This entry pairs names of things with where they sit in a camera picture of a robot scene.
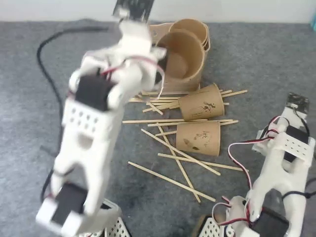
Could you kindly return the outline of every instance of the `circuit board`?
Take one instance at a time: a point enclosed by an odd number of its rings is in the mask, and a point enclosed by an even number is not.
[[[113,16],[120,19],[147,22],[154,0],[118,0]]]

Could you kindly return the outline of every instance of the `black cable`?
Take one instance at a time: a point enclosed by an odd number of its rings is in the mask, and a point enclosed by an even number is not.
[[[294,114],[302,121],[302,124],[304,125],[304,127],[305,127],[305,129],[306,129],[307,135],[310,136],[310,129],[308,128],[308,125],[307,125],[307,123],[305,122],[305,120],[302,119],[302,118],[297,114],[296,109],[293,109],[293,111],[294,111]]]
[[[42,43],[40,43],[37,52],[36,52],[36,58],[37,58],[37,63],[39,65],[39,68],[41,70],[41,72],[43,73],[43,75],[45,76],[45,78],[47,79],[50,87],[52,88],[54,95],[56,97],[56,100],[58,102],[58,107],[59,107],[59,122],[60,122],[60,127],[59,127],[59,135],[58,135],[58,150],[60,150],[61,147],[61,142],[62,142],[62,137],[63,137],[63,126],[61,125],[62,119],[63,119],[63,112],[64,112],[64,107],[63,107],[63,100],[61,98],[61,95],[57,89],[57,86],[54,82],[54,80],[52,79],[52,77],[50,76],[50,74],[48,73],[48,71],[46,70],[42,60],[41,60],[41,52],[43,50],[43,48],[45,47],[45,45],[47,45],[48,43],[50,43],[51,41],[59,38],[62,35],[66,35],[66,34],[73,34],[73,33],[87,33],[87,32],[108,32],[109,28],[108,27],[91,27],[91,26],[87,26],[87,27],[80,27],[80,28],[70,28],[70,29],[65,29],[63,31],[59,31],[55,34],[53,34],[52,36],[50,36],[48,39],[44,40]],[[51,169],[51,171],[49,172],[44,185],[42,187],[42,191],[40,194],[40,200],[41,202],[43,202],[44,200],[44,195],[45,195],[45,191],[49,185],[50,182],[50,178],[53,174],[53,169]]]
[[[306,182],[306,187],[308,187],[311,183],[315,182],[316,181],[316,178],[312,178],[310,180],[308,180]],[[299,192],[299,191],[290,191],[290,192],[287,192],[286,194],[284,194],[282,196],[282,200],[284,200],[287,196],[289,195],[293,195],[293,194],[296,194],[296,195],[302,195],[304,196],[306,199],[310,199],[311,197],[315,196],[316,195],[316,191],[315,192],[312,192],[312,193],[303,193],[303,192]]]
[[[315,196],[315,195],[316,195],[316,192],[312,192],[312,193],[302,193],[302,192],[299,192],[299,191],[290,191],[290,192],[287,192],[286,194],[284,194],[284,195],[282,196],[282,200],[284,200],[287,196],[292,195],[292,194],[302,195],[302,196],[304,196],[306,199],[310,199],[312,196]]]

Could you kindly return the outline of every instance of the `red wire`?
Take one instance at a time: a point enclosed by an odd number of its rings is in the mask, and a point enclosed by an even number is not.
[[[227,222],[223,222],[223,223],[220,224],[220,226],[226,226],[226,225],[238,222],[238,221],[247,221],[248,222],[248,220],[246,218],[236,218],[236,219],[233,219],[233,220],[230,220],[230,221],[227,221]]]
[[[279,134],[279,132],[276,131],[275,129],[270,129],[270,130],[268,130],[268,131],[267,131],[267,134],[268,134],[269,132],[275,132],[275,133]]]

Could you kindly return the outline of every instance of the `wooden chopstick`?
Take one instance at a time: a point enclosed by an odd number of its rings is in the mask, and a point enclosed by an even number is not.
[[[222,97],[226,98],[226,97],[230,97],[230,96],[233,96],[233,95],[240,95],[240,94],[247,93],[247,92],[248,92],[248,90],[241,90],[241,91],[237,91],[237,92],[233,92],[233,93],[230,93],[230,94],[223,95]]]
[[[184,122],[184,121],[179,121],[179,122],[166,122],[166,123],[151,123],[148,124],[148,127],[157,127],[157,126],[175,126],[175,125],[179,125],[179,124],[185,124],[185,123],[191,123],[191,122],[201,122],[203,120],[193,120],[193,121],[189,121],[189,122]],[[234,120],[232,119],[218,119],[218,120],[204,120],[207,122],[222,122],[225,123],[224,125],[227,125],[227,122],[233,122]]]
[[[174,146],[167,144],[165,141],[163,141],[163,140],[161,140],[161,139],[155,137],[155,135],[151,134],[150,132],[148,132],[148,131],[146,131],[146,130],[144,130],[144,129],[141,129],[141,131],[144,132],[144,133],[146,133],[148,136],[154,138],[156,141],[158,141],[158,142],[164,144],[166,147],[169,147],[170,149],[174,150],[176,153],[179,153],[180,155],[184,156],[185,158],[195,160],[196,163],[198,163],[200,166],[202,166],[202,167],[204,167],[205,169],[207,169],[207,170],[213,172],[214,174],[216,174],[216,175],[221,175],[220,172],[216,171],[215,169],[212,169],[211,167],[207,166],[206,164],[203,164],[202,162],[200,162],[199,160],[197,160],[197,159],[195,159],[195,158],[189,156],[188,154],[185,154],[184,152],[182,152],[182,151],[176,149]]]
[[[158,173],[156,173],[156,172],[154,172],[154,171],[152,171],[152,170],[150,170],[150,169],[147,169],[147,168],[145,168],[145,167],[142,167],[142,166],[140,166],[140,165],[138,165],[138,164],[135,164],[135,163],[133,163],[133,162],[130,162],[130,161],[128,162],[128,164],[130,164],[130,165],[132,165],[132,166],[134,166],[134,167],[136,167],[136,168],[138,168],[138,169],[141,169],[141,170],[143,170],[143,171],[145,171],[145,172],[147,172],[147,173],[149,173],[149,174],[152,174],[152,175],[154,175],[154,176],[156,176],[156,177],[158,177],[158,178],[160,178],[160,179],[163,179],[163,180],[168,181],[168,182],[170,182],[170,183],[172,183],[172,184],[175,184],[175,185],[177,185],[177,186],[179,186],[179,187],[181,187],[181,188],[183,188],[183,189],[186,189],[186,190],[188,190],[188,191],[191,191],[192,193],[198,194],[198,195],[200,195],[200,196],[203,197],[203,198],[206,198],[206,199],[208,199],[208,200],[210,200],[210,201],[216,202],[216,199],[215,199],[215,198],[210,197],[210,196],[208,196],[208,195],[206,195],[206,194],[204,194],[204,193],[201,193],[201,192],[199,192],[199,191],[197,191],[197,190],[195,190],[195,189],[192,189],[192,188],[190,188],[190,187],[188,187],[188,186],[185,186],[185,185],[183,185],[183,184],[181,184],[181,183],[179,183],[179,182],[177,182],[177,181],[175,181],[175,180],[173,180],[173,179],[170,179],[170,178],[168,178],[168,177],[166,177],[166,176],[163,176],[163,175],[161,175],[161,174],[158,174]]]
[[[183,122],[184,119],[154,119],[154,120],[125,120],[123,123],[152,123],[152,122]],[[193,121],[207,121],[207,119],[196,119]],[[225,119],[225,122],[233,121],[232,119]]]
[[[162,127],[159,126],[158,128],[159,128],[159,131],[160,131],[160,132],[163,132]],[[164,141],[165,141],[167,144],[170,145],[170,142],[169,142],[168,138],[167,138],[166,136],[163,136],[163,138],[164,138]],[[171,152],[171,154],[172,154],[173,156],[176,155],[175,152],[174,152],[172,149],[170,149],[170,152]],[[180,168],[180,170],[181,170],[181,172],[182,172],[182,174],[183,174],[183,177],[186,179],[186,181],[187,181],[189,187],[190,187],[191,189],[194,189],[193,184],[192,184],[191,180],[189,179],[189,177],[188,177],[188,175],[187,175],[185,169],[183,168],[181,162],[180,162],[179,160],[176,160],[176,162],[177,162],[177,165],[179,166],[179,168]],[[195,194],[195,193],[193,193],[193,194],[194,194],[194,196],[196,197],[198,203],[201,203],[201,199],[199,199],[198,195]]]
[[[174,155],[171,156],[171,155],[167,155],[167,154],[158,153],[158,156],[159,157],[166,157],[166,158],[178,159],[178,160],[183,160],[183,161],[195,163],[194,161],[192,161],[190,159],[186,159],[186,158],[178,157],[178,156],[174,156]],[[234,166],[225,165],[225,164],[211,163],[211,162],[206,162],[206,161],[202,161],[202,163],[207,164],[207,165],[211,165],[211,166],[214,166],[214,167],[218,167],[218,168],[223,168],[223,169],[231,169],[231,170],[243,171],[239,167],[234,167]]]
[[[233,120],[233,121],[230,121],[230,122],[221,122],[220,125],[221,126],[225,126],[225,125],[230,125],[230,124],[234,124],[234,123],[238,123],[239,121],[238,120]],[[156,137],[160,137],[160,136],[164,136],[164,135],[171,135],[171,134],[177,134],[177,131],[170,131],[170,132],[163,132],[163,133],[158,133],[156,134],[155,136]]]

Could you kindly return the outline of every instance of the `white plastic bracket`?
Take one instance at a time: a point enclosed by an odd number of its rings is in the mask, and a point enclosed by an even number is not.
[[[312,165],[314,149],[309,144],[301,142],[285,132],[276,136],[274,143],[274,149],[284,150],[294,155],[303,160],[308,167]]]

